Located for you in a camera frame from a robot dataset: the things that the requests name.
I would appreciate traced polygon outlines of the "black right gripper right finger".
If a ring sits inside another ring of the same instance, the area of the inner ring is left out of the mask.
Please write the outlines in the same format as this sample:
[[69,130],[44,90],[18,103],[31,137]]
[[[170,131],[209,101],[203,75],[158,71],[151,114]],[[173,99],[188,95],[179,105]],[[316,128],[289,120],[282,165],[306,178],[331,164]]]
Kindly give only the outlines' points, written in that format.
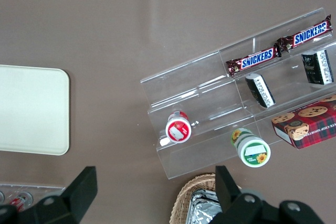
[[285,200],[274,207],[252,193],[242,193],[226,166],[216,166],[215,189],[222,209],[215,223],[323,223],[303,202]]

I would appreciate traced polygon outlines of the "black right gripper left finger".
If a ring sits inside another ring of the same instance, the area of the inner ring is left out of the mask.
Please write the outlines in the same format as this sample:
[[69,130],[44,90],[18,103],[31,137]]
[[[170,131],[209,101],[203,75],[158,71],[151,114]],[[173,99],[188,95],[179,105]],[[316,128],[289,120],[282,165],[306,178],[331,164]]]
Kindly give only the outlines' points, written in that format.
[[21,212],[2,205],[1,223],[80,223],[97,192],[96,167],[87,166],[60,195],[47,196]]

